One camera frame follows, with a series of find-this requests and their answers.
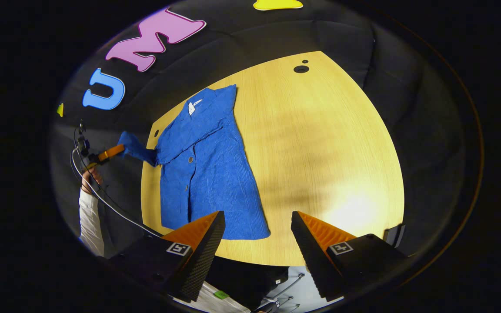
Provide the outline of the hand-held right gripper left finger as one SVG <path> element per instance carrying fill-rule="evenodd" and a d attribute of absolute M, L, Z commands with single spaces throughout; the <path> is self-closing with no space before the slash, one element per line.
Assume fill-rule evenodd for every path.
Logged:
<path fill-rule="evenodd" d="M 144 236 L 109 259 L 111 269 L 152 293 L 196 301 L 225 230 L 217 211 L 164 236 Z"/>

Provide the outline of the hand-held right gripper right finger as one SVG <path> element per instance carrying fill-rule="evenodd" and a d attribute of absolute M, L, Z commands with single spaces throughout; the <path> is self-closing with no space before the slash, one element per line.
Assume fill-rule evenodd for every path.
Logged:
<path fill-rule="evenodd" d="M 354 236 L 301 211 L 292 213 L 291 230 L 326 301 L 360 297 L 406 260 L 405 254 L 375 234 Z"/>

